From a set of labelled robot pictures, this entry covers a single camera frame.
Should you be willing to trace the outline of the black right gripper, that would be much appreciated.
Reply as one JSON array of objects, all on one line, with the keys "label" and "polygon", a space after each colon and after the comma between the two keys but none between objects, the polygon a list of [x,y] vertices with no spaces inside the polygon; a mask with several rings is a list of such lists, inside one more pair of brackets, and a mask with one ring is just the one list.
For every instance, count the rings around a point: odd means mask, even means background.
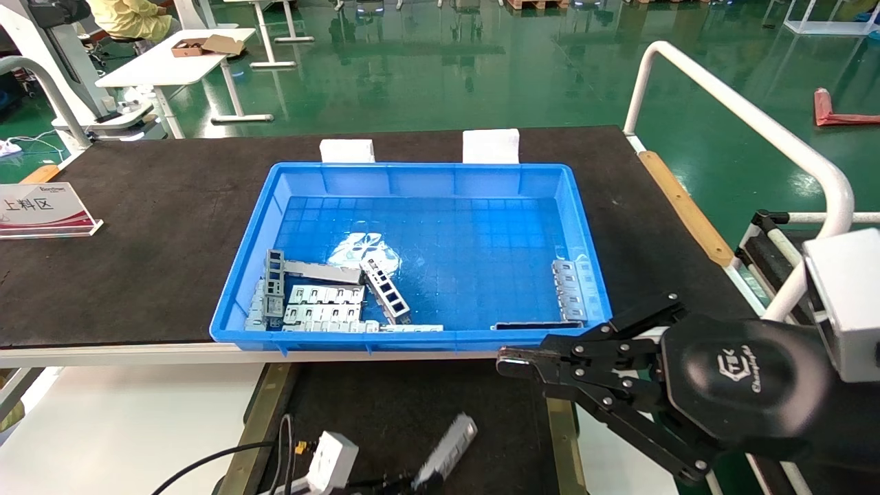
[{"label": "black right gripper", "polygon": [[[770,320],[687,315],[678,295],[652,296],[576,334],[547,334],[536,346],[503,346],[496,370],[535,380],[547,398],[575,402],[689,485],[706,479],[712,454],[685,444],[616,397],[623,380],[612,371],[649,369],[662,354],[670,404],[720,443],[745,447],[805,439],[838,382],[818,332]],[[661,346],[653,330],[665,331]]]}]

